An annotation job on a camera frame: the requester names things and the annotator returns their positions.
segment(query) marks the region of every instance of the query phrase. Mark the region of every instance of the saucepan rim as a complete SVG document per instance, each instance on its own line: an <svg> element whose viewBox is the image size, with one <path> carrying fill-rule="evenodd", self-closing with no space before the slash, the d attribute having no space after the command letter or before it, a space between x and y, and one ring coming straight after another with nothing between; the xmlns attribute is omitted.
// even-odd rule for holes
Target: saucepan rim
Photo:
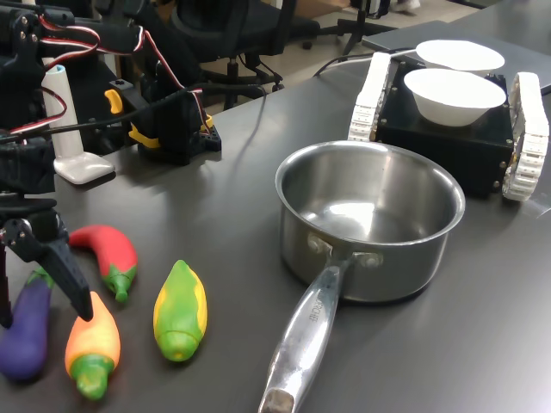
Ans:
<svg viewBox="0 0 551 413"><path fill-rule="evenodd" d="M450 220L450 222L442 228L440 231L429 235L428 237L420 238L420 239L414 239L412 241L404 241L400 243L377 243L377 242L367 242L362 241L359 239L354 238L348 238L348 237L341 237L338 235L331 234L328 231L323 230L322 228L318 227L317 225L313 224L312 222L305 219L302 215L297 213L294 208L292 208L287 199L285 198L285 194L283 193L283 177L286 175L287 171L300 159L302 159L306 154L319 150L319 148L329 147L329 146L341 146L341 147L350 147L355 146L358 148L370 148L376 151L393 151L400 153L402 155L413 157L423 163L427 163L430 167L433 168L433 170L444 180L449 182L450 187L452 188L452 194L455 194L456 198L456 211L455 216ZM302 221L304 224L308 225L309 227L315 229L316 231L321 232L322 234L327 235L328 237L336 238L340 241L345 241L348 243L356 243L360 245L366 245L366 246L404 246L404 245L415 245L418 243L427 243L433 239L439 238L442 235L445 235L446 233L450 232L459 222L461 221L461 218L463 217L463 214L465 212L465 194L463 193L463 190L461 189L461 186L455 178L442 166L438 165L437 163L431 161L429 158L424 157L422 155L419 155L415 152L408 151L407 149L399 148L398 146L393 145L386 145L386 144L378 144L374 142L360 142L360 141L353 141L353 140L336 140L332 142L324 142L321 144L316 145L310 145L306 148L302 148L295 153L289 155L279 166L277 169L277 172L275 173L275 188L277 190L277 194L279 195L279 199L282 201L283 205L300 221Z"/></svg>

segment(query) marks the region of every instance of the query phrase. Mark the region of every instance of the black box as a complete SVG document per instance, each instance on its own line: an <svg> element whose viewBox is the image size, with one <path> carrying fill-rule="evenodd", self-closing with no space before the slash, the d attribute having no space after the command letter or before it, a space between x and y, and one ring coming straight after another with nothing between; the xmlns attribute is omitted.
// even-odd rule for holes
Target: black box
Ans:
<svg viewBox="0 0 551 413"><path fill-rule="evenodd" d="M383 104L375 139L423 155L445 168L466 194L487 196L503 185L513 153L509 105L488 110L470 126L441 126L418 111L404 76L418 67L400 64ZM505 78L488 76L507 94Z"/></svg>

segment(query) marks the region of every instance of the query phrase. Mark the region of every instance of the yellow clamp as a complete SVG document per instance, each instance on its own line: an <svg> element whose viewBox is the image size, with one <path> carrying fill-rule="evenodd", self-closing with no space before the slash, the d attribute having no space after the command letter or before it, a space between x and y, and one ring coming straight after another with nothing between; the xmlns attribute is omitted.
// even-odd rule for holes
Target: yellow clamp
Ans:
<svg viewBox="0 0 551 413"><path fill-rule="evenodd" d="M161 147L161 144L159 144L158 142L158 138L149 139L145 135L142 135L138 131L138 129L136 129L136 126L134 126L133 123L131 123L131 125L132 125L132 131L128 133L128 136L130 138L134 139L137 142L140 142L143 146L149 149L156 149Z"/></svg>
<svg viewBox="0 0 551 413"><path fill-rule="evenodd" d="M111 104L111 113L112 114L121 114L123 112L124 108L123 108L123 105L122 105L122 99L119 96L119 94L117 93L117 91L114 90L114 89L107 90L104 95L105 95L105 97L108 98L109 103ZM136 126L134 126L133 123L131 123L131 125L132 125L132 131L130 131L128 133L128 136L130 138L134 139L137 142L140 142L146 148L156 149L156 148L161 147L161 145L158 142L158 139L149 139L149 138L147 138L145 135L142 135L138 131L138 129L136 129Z"/></svg>
<svg viewBox="0 0 551 413"><path fill-rule="evenodd" d="M210 114L207 115L207 126L209 129L214 126L213 117ZM201 132L206 132L206 131L207 131L206 127L204 125L201 125Z"/></svg>
<svg viewBox="0 0 551 413"><path fill-rule="evenodd" d="M109 103L111 103L111 113L121 114L124 108L122 106L122 99L116 90L106 90L104 95L108 98Z"/></svg>

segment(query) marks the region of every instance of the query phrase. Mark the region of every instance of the table surface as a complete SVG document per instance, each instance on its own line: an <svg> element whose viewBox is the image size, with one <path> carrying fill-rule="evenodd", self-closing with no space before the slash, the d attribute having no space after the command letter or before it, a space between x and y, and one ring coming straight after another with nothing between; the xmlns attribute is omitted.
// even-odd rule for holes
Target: table surface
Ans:
<svg viewBox="0 0 551 413"><path fill-rule="evenodd" d="M138 252L127 306L99 281L94 256L77 253L115 316L121 364L103 401L80 397L63 366L75 313L55 290L46 368L31 385L0 379L1 411L257 411L271 355L305 291L279 257L274 175L294 151L346 138L367 69L343 65L269 96L258 127L260 101L215 116L221 155L176 168L126 149L107 157L113 181L84 190L57 180L70 229L115 226ZM549 412L550 175L545 168L519 207L498 195L468 199L436 278L413 301L342 303L301 412ZM208 326L193 360L174 366L157 349L152 314L178 259L203 281ZM33 267L9 254L12 297Z"/></svg>
<svg viewBox="0 0 551 413"><path fill-rule="evenodd" d="M551 54L550 22L549 0L502 0L462 17L453 24L540 53Z"/></svg>

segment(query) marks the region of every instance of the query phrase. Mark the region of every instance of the white stand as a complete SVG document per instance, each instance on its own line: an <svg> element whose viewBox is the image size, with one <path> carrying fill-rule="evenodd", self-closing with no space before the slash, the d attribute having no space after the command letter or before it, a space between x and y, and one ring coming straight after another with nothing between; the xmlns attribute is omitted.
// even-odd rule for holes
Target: white stand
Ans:
<svg viewBox="0 0 551 413"><path fill-rule="evenodd" d="M71 87L67 80L65 67L57 65L46 73L42 86L57 93L66 103L65 115L53 122L52 127L69 126L77 123L75 105L72 101ZM59 113L61 107L56 99L44 93L46 114L53 116ZM84 152L83 141L79 131L56 133L52 136L55 161L53 167L59 176L76 185L110 174L115 167L109 161L93 153Z"/></svg>

